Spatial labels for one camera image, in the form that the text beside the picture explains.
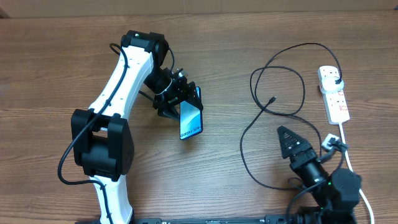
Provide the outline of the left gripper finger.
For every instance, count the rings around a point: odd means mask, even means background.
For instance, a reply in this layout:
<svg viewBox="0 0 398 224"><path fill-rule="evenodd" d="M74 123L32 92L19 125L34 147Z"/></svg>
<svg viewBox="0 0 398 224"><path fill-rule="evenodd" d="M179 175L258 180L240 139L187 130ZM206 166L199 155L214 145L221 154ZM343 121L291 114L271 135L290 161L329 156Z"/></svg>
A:
<svg viewBox="0 0 398 224"><path fill-rule="evenodd" d="M197 87L194 82L190 82L188 84L187 91L184 93L184 101L199 110L203 110L203 104L201 102L201 98L198 96Z"/></svg>
<svg viewBox="0 0 398 224"><path fill-rule="evenodd" d="M176 122L180 121L180 115L174 106L171 108L159 108L157 114L161 117L173 119Z"/></svg>

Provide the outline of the Samsung Galaxy smartphone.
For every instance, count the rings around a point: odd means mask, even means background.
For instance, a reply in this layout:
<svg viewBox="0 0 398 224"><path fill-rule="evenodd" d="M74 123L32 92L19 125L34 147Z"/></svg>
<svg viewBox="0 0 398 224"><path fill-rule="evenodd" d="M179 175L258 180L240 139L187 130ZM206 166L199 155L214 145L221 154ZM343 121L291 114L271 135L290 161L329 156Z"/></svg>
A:
<svg viewBox="0 0 398 224"><path fill-rule="evenodd" d="M180 140L184 141L203 131L203 113L190 103L180 103Z"/></svg>

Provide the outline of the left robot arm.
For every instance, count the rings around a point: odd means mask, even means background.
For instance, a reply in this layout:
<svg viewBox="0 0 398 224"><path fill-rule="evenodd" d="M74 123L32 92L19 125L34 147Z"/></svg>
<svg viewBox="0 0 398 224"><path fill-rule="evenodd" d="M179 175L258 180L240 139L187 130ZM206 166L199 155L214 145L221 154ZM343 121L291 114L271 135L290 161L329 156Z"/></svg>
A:
<svg viewBox="0 0 398 224"><path fill-rule="evenodd" d="M163 68L171 53L164 35L130 30L120 44L109 45L118 63L100 96L87 110L71 117L72 142L58 165L58 178L69 152L89 178L77 184L93 184L99 200L98 223L134 223L134 209L127 195L126 175L134 158L129 115L142 85L154 93L152 106L161 117L180 123L180 140L203 131L201 89L188 82L184 70Z"/></svg>

